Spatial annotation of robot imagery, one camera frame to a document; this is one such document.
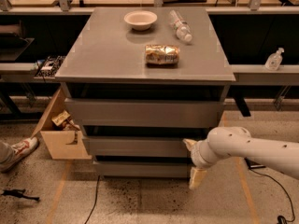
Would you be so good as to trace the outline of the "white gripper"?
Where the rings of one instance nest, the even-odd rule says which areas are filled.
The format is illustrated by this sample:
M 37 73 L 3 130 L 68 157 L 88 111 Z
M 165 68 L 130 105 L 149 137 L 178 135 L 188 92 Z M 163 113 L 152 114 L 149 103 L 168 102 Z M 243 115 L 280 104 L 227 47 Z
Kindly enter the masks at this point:
M 208 169 L 213 166 L 219 160 L 219 157 L 211 149 L 207 140 L 196 141 L 185 138 L 183 143 L 191 152 L 192 162 L 197 167 L 191 169 L 189 181 L 189 189 L 196 189 L 200 186 L 207 173 L 207 170 L 202 169 Z

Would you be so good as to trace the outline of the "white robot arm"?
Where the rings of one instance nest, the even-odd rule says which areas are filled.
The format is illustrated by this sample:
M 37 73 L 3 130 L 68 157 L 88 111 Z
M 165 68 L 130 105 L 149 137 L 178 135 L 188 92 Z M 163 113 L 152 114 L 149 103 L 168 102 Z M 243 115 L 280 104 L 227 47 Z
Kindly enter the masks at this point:
M 299 178 L 298 143 L 254 138 L 243 127 L 216 127 L 205 140 L 184 139 L 183 142 L 193 163 L 189 189 L 200 185 L 209 167 L 231 157 L 247 158 L 284 175 Z

